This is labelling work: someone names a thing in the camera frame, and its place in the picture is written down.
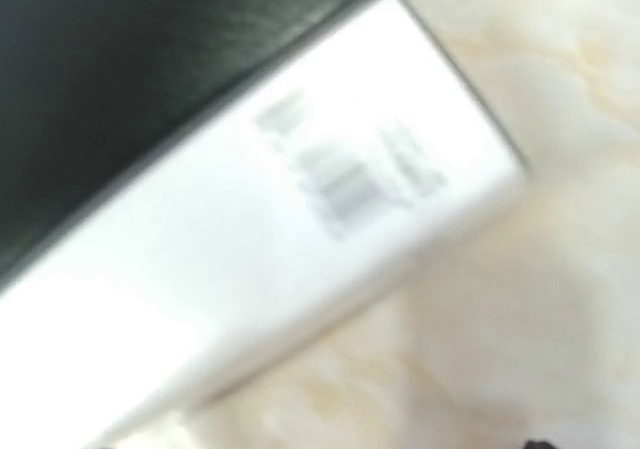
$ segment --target barcode label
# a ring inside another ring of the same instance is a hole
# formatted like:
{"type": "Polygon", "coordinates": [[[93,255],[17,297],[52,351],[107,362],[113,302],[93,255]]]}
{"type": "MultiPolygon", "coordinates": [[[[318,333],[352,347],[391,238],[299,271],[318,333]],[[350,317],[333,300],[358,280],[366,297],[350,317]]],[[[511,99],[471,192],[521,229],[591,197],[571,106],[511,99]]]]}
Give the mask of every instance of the barcode label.
{"type": "Polygon", "coordinates": [[[374,143],[354,147],[344,137],[353,127],[336,128],[339,113],[330,113],[296,91],[257,122],[332,227],[351,230],[444,186],[422,145],[398,120],[372,124],[367,129],[374,143]]]}

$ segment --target black leather cover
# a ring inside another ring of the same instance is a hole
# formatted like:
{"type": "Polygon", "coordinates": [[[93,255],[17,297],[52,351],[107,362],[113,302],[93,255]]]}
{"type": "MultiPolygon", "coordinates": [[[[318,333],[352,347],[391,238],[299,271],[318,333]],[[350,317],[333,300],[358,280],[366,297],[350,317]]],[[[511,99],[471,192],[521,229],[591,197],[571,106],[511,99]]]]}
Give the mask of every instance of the black leather cover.
{"type": "Polygon", "coordinates": [[[351,0],[0,0],[0,274],[351,0]]]}

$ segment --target beige marble countertop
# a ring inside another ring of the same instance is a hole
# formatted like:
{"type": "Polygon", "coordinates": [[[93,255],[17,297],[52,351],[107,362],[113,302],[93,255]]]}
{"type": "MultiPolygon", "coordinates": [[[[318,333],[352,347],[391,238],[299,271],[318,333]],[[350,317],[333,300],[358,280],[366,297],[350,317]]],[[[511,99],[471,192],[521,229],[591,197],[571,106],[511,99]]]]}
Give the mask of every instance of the beige marble countertop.
{"type": "Polygon", "coordinates": [[[531,194],[118,449],[640,447],[640,0],[410,1],[531,161],[531,194]]]}

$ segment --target black textured surface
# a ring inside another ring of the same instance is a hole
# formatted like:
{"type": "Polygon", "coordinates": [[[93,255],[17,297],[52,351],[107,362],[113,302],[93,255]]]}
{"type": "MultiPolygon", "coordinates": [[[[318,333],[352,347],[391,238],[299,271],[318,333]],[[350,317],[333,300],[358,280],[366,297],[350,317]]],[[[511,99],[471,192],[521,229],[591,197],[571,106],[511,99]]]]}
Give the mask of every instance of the black textured surface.
{"type": "Polygon", "coordinates": [[[0,0],[0,274],[349,0],[0,0]]]}

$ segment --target beige marble vein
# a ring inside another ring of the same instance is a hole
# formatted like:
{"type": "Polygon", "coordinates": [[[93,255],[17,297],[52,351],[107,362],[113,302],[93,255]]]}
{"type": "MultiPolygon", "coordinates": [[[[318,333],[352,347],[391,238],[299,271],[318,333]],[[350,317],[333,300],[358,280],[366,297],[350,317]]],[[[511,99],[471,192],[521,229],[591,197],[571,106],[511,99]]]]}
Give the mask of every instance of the beige marble vein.
{"type": "Polygon", "coordinates": [[[408,287],[118,449],[640,447],[640,0],[410,1],[536,187],[408,287]]]}

